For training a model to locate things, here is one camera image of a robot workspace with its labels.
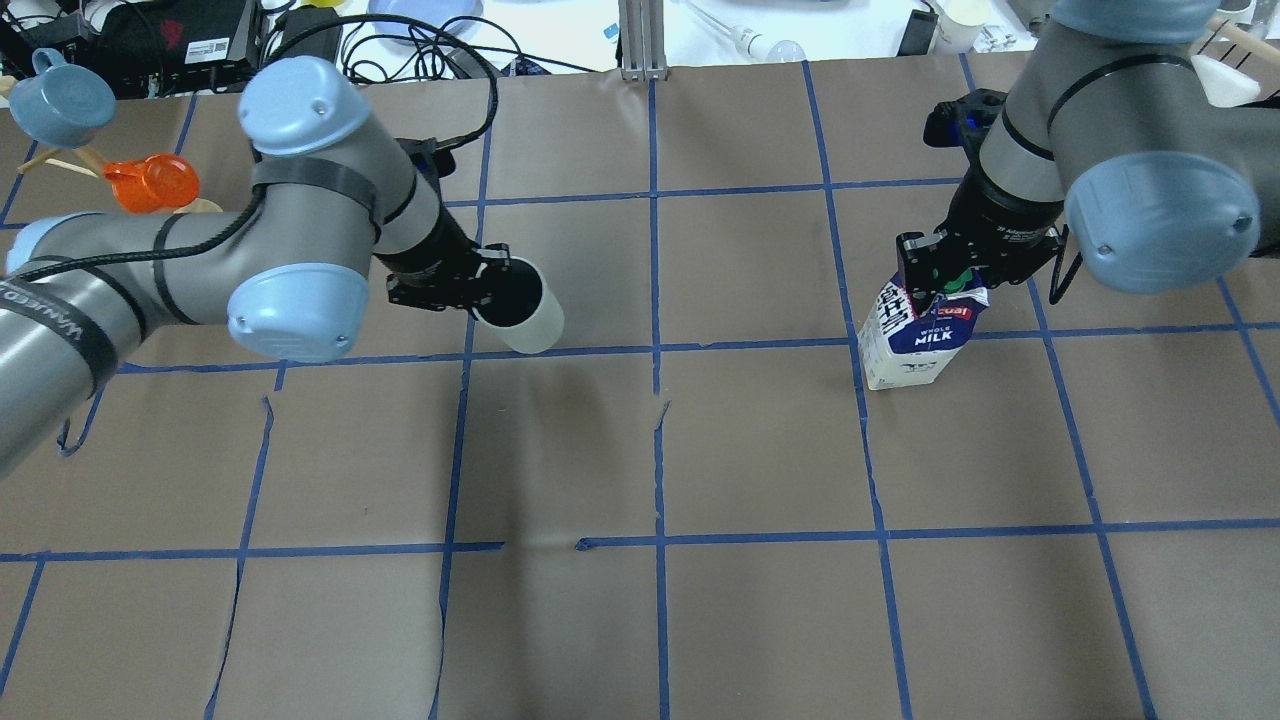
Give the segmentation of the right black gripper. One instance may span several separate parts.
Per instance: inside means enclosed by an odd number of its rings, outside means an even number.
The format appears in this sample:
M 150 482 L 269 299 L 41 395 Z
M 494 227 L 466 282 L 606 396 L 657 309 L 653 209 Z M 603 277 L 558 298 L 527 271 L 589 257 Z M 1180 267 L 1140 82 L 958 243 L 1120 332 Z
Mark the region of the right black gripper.
M 899 279 L 911 301 L 952 293 L 966 272 L 989 287 L 1020 284 L 1061 247 L 1050 237 L 1064 201 L 1037 202 L 995 184 L 961 184 L 931 232 L 895 238 Z

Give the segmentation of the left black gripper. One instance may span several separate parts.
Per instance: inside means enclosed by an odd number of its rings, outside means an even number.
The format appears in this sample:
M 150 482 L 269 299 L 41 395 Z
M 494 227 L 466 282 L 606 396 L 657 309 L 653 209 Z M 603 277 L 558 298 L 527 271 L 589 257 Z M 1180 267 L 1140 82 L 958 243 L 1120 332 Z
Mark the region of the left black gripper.
M 385 255 L 388 300 L 429 311 L 448 307 L 468 313 L 513 313 L 515 269 L 509 245 L 480 246 L 424 241 Z

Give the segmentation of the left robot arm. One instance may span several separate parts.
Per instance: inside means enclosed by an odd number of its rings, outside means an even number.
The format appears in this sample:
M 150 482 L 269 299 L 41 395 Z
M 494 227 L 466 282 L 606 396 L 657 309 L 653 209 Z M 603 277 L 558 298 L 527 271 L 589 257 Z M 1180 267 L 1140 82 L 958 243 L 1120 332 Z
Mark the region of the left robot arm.
M 26 227 L 3 277 L 3 474 L 156 331 L 223 324 L 241 346 L 328 363 L 356 343 L 380 261 L 410 304 L 477 313 L 511 268 L 445 209 L 434 140 L 394 138 L 329 61 L 273 61 L 241 95 L 242 211 L 82 213 Z

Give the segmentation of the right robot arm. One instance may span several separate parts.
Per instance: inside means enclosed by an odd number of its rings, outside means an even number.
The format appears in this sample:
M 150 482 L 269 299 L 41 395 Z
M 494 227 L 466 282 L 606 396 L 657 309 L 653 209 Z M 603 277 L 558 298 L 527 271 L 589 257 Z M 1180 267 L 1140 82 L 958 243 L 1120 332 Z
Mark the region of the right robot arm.
M 1210 102 L 1192 61 L 1215 1 L 1059 1 L 1012 88 L 941 102 L 932 147 L 969 168 L 929 234 L 896 238 L 916 313 L 966 272 L 1018 284 L 1056 258 L 1125 293 L 1203 284 L 1277 256 L 1277 109 Z

